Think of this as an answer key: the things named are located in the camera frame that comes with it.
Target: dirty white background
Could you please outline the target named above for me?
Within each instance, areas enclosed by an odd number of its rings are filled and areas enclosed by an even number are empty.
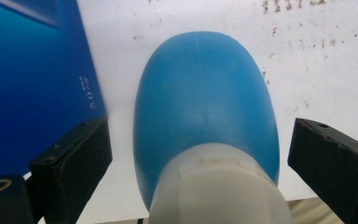
[[[79,223],[147,217],[134,174],[132,116],[143,69],[166,39],[216,31],[254,57],[278,123],[279,189],[315,194],[287,166],[295,118],[358,140],[358,0],[77,0],[109,114],[113,162]]]

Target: blue box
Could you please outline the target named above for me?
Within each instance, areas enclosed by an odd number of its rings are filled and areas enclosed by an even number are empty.
[[[45,6],[21,9],[34,2],[0,1],[0,175],[26,174],[72,127],[106,116],[76,0],[46,1],[55,22]]]

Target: white surface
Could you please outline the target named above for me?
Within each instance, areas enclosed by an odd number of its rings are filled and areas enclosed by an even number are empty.
[[[260,165],[242,150],[202,144],[174,157],[162,171],[151,224],[290,224],[287,202]]]
[[[135,95],[153,51],[190,31],[231,35],[255,58],[278,123],[279,188],[286,200],[314,196],[287,166],[294,120],[324,122],[358,140],[358,1],[276,2],[277,12],[272,0],[78,0],[114,154],[79,223],[147,216],[132,159]]]

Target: blue container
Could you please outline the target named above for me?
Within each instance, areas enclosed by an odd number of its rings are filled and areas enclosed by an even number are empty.
[[[26,174],[75,125],[105,115],[76,0],[46,2],[59,28],[0,5],[0,175]]]
[[[153,53],[139,85],[133,134],[147,208],[164,166],[199,144],[242,149],[278,181],[278,133],[267,86],[252,56],[227,35],[177,35]]]

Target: white bottle cap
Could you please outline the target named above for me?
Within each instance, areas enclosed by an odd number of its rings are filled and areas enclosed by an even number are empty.
[[[244,151],[224,144],[185,150],[164,168],[149,224],[289,224],[276,185]]]

